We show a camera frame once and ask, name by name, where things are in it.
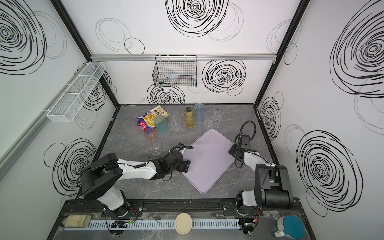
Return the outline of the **lilac plastic tray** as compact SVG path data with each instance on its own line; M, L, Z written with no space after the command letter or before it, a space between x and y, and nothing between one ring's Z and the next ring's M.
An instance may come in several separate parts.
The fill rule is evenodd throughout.
M209 129L192 143L193 149L184 152L191 161L183 176L201 194L207 193L234 162L229 154L233 143L215 129Z

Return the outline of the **teal drinking glass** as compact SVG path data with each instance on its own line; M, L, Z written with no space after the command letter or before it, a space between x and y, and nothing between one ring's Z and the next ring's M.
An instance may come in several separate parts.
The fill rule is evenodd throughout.
M167 120L165 117L156 116L154 123L158 133L163 134L167 132Z

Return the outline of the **yellow drinking glass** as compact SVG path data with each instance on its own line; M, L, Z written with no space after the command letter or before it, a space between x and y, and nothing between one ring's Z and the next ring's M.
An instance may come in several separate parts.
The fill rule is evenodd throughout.
M186 119L187 128L193 129L195 127L196 111L192 108L192 112L187 114L184 110L184 116Z

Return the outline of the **blue drinking glass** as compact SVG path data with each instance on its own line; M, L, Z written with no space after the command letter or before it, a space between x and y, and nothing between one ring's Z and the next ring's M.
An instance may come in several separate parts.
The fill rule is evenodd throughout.
M196 123L202 124L204 122L206 106L202 103L197 103L194 105L194 110L196 111Z

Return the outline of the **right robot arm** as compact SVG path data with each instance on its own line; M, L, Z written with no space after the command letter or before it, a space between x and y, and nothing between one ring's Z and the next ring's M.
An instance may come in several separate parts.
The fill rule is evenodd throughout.
M291 209L294 197L288 169L267 161L251 148L250 141L250 136L239 134L229 150L235 163L240 163L238 168L247 166L255 172L254 189L240 191L237 195L237 210L245 215L251 208Z

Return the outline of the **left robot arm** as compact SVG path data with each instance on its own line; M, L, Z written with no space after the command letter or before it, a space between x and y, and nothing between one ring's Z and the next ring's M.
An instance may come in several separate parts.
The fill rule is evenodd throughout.
M115 183L128 179L158 180L172 176L174 171L187 173L191 161L184 159L184 151L194 147L179 144L164 157L135 162L119 159L116 154L107 154L84 168L78 178L86 201L97 200L112 212L128 211L130 204Z

